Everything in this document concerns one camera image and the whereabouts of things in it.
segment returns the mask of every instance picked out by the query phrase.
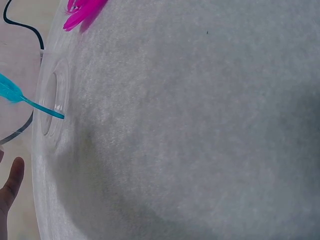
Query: pink feather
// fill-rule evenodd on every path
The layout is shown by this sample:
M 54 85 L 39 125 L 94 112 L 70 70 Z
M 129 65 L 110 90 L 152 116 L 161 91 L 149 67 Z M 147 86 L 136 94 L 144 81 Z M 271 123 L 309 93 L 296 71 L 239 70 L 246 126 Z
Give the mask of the pink feather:
M 65 22 L 63 29 L 71 31 L 87 17 L 99 11 L 107 0 L 69 0 L 67 4 L 67 14 L 71 14 Z

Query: white textured surface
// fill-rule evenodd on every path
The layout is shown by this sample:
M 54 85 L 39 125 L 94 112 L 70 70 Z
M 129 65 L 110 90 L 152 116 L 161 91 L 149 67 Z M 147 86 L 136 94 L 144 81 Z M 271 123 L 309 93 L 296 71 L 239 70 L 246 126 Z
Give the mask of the white textured surface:
M 66 4 L 63 131 L 33 131 L 41 236 L 320 238 L 319 1 L 110 0 L 83 34 Z

